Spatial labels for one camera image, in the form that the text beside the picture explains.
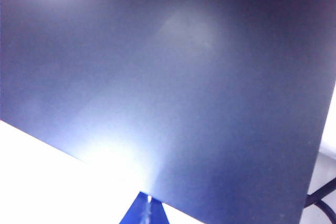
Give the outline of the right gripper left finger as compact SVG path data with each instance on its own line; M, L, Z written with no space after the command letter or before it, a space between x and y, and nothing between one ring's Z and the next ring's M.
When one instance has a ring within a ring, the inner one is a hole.
M148 206L147 194L139 192L119 224L143 223L149 212Z

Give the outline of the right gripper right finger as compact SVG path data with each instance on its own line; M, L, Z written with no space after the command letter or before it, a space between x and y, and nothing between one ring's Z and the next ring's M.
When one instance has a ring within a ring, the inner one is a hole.
M150 224L169 224L169 220L165 213L162 203L152 198L150 202L150 215L149 215Z

